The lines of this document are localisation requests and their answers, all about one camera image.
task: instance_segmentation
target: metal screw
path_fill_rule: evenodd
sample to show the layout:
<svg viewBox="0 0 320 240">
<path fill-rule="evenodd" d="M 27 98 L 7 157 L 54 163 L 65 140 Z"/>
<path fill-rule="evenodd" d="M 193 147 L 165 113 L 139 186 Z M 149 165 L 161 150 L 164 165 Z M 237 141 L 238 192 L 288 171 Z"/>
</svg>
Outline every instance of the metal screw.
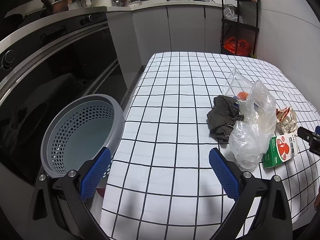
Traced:
<svg viewBox="0 0 320 240">
<path fill-rule="evenodd" d="M 40 175 L 39 180 L 41 180 L 41 181 L 45 180 L 45 175 L 44 174 Z"/>
<path fill-rule="evenodd" d="M 71 177 L 71 178 L 74 177 L 76 174 L 77 174 L 77 172 L 75 170 L 72 170 L 72 171 L 68 172 L 68 176 Z"/>
<path fill-rule="evenodd" d="M 274 176 L 273 179 L 277 182 L 281 181 L 281 178 L 278 175 Z"/>
<path fill-rule="evenodd" d="M 245 171 L 245 172 L 243 173 L 243 176 L 245 176 L 247 179 L 248 179 L 248 178 L 251 178 L 251 173 L 248 172 L 248 171 Z"/>
</svg>

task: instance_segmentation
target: checkered tablecloth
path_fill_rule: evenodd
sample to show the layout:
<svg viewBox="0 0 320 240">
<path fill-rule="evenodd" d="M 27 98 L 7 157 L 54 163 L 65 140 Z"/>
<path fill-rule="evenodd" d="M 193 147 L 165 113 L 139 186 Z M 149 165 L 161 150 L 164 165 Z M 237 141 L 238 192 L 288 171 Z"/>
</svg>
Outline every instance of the checkered tablecloth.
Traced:
<svg viewBox="0 0 320 240">
<path fill-rule="evenodd" d="M 195 52 L 153 55 L 134 92 L 108 177 L 100 225 L 111 239 L 203 240 L 223 222 L 234 200 L 223 191 L 208 154 L 218 147 L 228 160 L 234 156 L 210 136 L 206 114 L 234 68 L 252 82 L 260 79 L 278 108 L 292 106 L 298 126 L 319 125 L 316 109 L 267 62 Z M 283 179 L 292 221 L 312 205 L 320 173 L 319 156 L 297 141 L 293 160 L 268 169 L 260 163 L 253 172 L 257 178 Z M 248 232 L 259 201 L 255 198 L 239 236 Z"/>
</svg>

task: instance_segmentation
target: stove knob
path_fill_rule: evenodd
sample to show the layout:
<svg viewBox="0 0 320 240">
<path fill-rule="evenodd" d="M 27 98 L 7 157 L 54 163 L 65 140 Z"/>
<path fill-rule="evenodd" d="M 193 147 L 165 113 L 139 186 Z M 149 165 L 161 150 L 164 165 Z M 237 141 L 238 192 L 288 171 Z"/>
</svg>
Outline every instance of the stove knob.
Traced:
<svg viewBox="0 0 320 240">
<path fill-rule="evenodd" d="M 13 62 L 15 57 L 16 57 L 16 53 L 12 49 L 8 50 L 2 58 L 1 67 L 4 70 L 10 70 L 11 63 Z"/>
</svg>

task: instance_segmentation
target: crumpled food wrapper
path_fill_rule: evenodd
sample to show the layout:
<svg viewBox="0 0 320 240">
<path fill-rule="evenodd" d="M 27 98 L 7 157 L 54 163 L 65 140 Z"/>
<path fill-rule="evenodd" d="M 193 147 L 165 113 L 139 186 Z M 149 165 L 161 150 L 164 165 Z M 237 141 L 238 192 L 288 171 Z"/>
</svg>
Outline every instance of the crumpled food wrapper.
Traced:
<svg viewBox="0 0 320 240">
<path fill-rule="evenodd" d="M 284 133 L 297 134 L 297 116 L 291 106 L 276 110 L 277 126 Z"/>
</svg>

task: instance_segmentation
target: dark gray cloth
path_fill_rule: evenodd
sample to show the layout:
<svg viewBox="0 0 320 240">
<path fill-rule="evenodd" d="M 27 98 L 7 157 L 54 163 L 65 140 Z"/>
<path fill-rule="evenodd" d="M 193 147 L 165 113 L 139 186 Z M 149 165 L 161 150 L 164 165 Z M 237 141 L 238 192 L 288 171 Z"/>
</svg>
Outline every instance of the dark gray cloth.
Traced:
<svg viewBox="0 0 320 240">
<path fill-rule="evenodd" d="M 239 108 L 234 104 L 236 99 L 227 96 L 217 96 L 213 99 L 214 108 L 207 114 L 210 133 L 220 143 L 228 143 L 236 121 L 242 121 L 244 116 L 239 114 Z"/>
</svg>

